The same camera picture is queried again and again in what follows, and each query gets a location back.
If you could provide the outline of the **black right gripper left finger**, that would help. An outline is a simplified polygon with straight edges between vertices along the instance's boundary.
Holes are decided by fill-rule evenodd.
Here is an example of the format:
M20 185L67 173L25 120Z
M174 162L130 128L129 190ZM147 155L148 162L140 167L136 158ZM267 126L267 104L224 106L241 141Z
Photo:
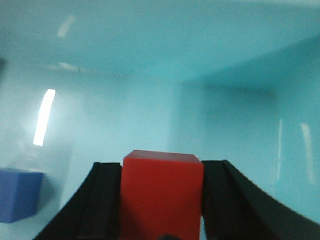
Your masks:
M121 176L120 163L94 163L77 192L36 239L119 239Z

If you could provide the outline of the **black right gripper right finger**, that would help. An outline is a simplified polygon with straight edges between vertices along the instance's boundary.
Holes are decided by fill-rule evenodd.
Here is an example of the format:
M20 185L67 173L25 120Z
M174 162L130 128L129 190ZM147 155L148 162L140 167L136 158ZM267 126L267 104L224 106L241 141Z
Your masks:
M318 240L320 225L268 195L227 160L205 160L208 240Z

